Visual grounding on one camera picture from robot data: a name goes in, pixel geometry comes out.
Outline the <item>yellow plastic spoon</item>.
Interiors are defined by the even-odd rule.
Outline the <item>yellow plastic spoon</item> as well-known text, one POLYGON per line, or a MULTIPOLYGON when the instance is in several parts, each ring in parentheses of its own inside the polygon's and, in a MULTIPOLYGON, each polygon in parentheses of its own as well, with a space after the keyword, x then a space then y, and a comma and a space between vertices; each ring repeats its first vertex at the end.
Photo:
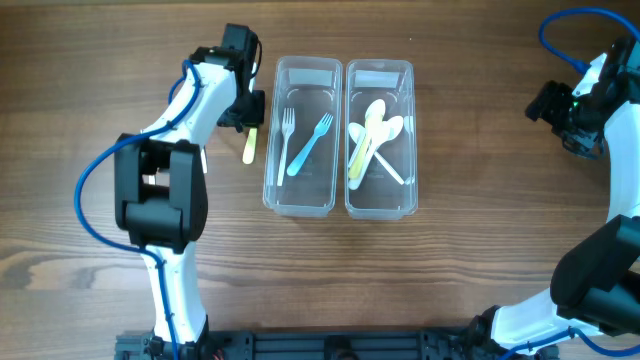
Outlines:
POLYGON ((357 141, 355 155, 349 166, 349 179, 355 179, 360 175, 366 152, 371 140, 376 136, 379 128, 382 126, 385 112, 386 104, 383 99, 373 101, 367 108, 365 112, 364 130, 361 132, 360 140, 357 141))

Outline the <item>white plastic spoon thick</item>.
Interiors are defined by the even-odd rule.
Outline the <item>white plastic spoon thick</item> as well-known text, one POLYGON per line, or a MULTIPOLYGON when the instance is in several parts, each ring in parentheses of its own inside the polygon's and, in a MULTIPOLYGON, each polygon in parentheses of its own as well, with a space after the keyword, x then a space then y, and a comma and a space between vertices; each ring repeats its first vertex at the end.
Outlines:
POLYGON ((348 182, 348 187, 350 190, 357 190, 359 188, 366 173, 367 167, 369 166, 374 156, 374 153, 383 143, 388 140, 389 133, 390 127, 387 121, 382 121, 375 128, 371 128, 367 131, 367 136, 369 139, 367 151, 364 155, 364 158, 360 161, 360 169, 356 173, 356 177, 351 178, 348 182))

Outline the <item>white plastic fork large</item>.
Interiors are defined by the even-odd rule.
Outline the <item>white plastic fork large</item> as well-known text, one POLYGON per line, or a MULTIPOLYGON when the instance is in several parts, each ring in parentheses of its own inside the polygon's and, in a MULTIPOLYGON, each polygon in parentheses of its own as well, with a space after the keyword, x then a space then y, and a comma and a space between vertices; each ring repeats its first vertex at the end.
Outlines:
POLYGON ((202 170, 204 174, 208 173, 208 159, 207 159, 207 153, 206 153, 206 147, 202 146, 200 149, 200 159, 201 159, 201 164, 202 164, 202 170))

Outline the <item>white fork thick handle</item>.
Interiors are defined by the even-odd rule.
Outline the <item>white fork thick handle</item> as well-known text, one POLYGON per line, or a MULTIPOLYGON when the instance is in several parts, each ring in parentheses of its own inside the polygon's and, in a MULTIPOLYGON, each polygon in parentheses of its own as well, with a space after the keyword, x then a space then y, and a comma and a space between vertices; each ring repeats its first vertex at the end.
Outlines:
POLYGON ((304 165, 306 159, 308 158, 311 150, 313 149, 317 140, 324 136, 333 121, 333 115, 330 113, 325 113, 321 120, 317 123, 314 128, 314 132, 308 142, 304 145, 304 147, 300 150, 300 152, 296 155, 293 161, 290 163, 286 172, 288 176, 296 176, 304 165))

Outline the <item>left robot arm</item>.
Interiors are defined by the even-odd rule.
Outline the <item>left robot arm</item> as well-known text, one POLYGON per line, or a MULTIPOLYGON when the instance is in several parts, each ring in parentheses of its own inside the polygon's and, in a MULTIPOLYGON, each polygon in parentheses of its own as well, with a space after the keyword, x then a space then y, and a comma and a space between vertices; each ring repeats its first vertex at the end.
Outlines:
POLYGON ((161 117, 140 140, 122 134, 114 156, 115 221, 141 253, 156 321, 143 337, 151 359, 214 359, 195 261, 208 216, 205 146, 219 127, 256 133, 265 94, 254 87, 262 46, 244 25, 226 26, 218 46, 200 47, 183 66, 161 117))

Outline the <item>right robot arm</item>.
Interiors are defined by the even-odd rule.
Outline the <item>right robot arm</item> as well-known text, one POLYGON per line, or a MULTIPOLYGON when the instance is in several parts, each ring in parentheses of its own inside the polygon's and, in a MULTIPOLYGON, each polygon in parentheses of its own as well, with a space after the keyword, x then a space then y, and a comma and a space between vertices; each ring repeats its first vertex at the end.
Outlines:
POLYGON ((525 114, 546 122, 575 154, 607 153, 607 214, 561 256, 547 289, 473 319, 461 340, 468 356, 534 357, 573 338, 639 332, 638 39, 616 39, 575 86, 547 82, 525 114))

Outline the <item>white plastic spoon slim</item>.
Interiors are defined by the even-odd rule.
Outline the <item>white plastic spoon slim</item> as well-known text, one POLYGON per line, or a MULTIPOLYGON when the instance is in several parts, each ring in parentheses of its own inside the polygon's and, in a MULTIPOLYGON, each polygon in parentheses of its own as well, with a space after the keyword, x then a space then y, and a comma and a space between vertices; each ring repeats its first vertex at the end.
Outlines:
POLYGON ((363 125, 355 122, 351 122, 348 125, 348 131, 350 138, 354 141, 356 145, 360 144, 364 139, 364 131, 365 128, 363 125))

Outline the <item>yellow plastic fork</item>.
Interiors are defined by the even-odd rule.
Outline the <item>yellow plastic fork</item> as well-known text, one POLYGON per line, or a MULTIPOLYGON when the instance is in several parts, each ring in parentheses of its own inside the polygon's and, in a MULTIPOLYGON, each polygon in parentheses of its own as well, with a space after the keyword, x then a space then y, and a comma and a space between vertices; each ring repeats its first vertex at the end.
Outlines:
POLYGON ((252 164, 255 159, 256 143, 257 143, 257 128, 250 128, 247 133, 246 143, 243 150, 242 162, 246 165, 252 164))

